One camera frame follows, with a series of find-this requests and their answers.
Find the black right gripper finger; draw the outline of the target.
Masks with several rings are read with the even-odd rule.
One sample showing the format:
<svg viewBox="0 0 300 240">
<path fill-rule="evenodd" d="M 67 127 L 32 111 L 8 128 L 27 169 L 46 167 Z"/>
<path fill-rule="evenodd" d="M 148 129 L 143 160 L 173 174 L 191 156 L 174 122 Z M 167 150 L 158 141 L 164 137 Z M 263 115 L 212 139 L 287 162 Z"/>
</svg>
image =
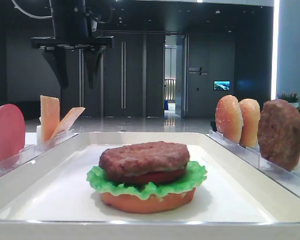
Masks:
<svg viewBox="0 0 300 240">
<path fill-rule="evenodd" d="M 81 80 L 84 81 L 85 68 L 87 70 L 88 87 L 94 88 L 94 77 L 98 73 L 98 65 L 100 64 L 101 58 L 104 54 L 104 49 L 101 47 L 97 48 L 84 48 L 82 50 L 82 58 L 80 64 L 80 76 Z"/>
</svg>

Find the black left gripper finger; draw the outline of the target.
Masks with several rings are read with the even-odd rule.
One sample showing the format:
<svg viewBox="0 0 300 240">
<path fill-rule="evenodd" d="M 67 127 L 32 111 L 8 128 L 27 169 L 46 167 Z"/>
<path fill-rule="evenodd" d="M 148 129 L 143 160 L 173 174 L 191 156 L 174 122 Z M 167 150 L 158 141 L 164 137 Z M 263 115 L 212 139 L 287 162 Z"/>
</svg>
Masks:
<svg viewBox="0 0 300 240">
<path fill-rule="evenodd" d="M 61 89 L 69 86 L 66 50 L 60 47 L 45 47 L 43 57 L 54 72 Z"/>
</svg>

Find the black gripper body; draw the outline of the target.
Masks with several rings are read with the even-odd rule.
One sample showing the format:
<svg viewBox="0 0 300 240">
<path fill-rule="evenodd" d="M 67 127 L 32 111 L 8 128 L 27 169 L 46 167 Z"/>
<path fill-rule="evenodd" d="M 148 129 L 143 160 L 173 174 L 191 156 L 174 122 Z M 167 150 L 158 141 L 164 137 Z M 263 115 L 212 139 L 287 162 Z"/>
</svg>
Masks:
<svg viewBox="0 0 300 240">
<path fill-rule="evenodd" d="M 112 36 L 93 36 L 94 23 L 107 24 L 113 16 L 108 0 L 51 0 L 49 2 L 54 36 L 33 37 L 34 49 L 112 48 Z"/>
</svg>

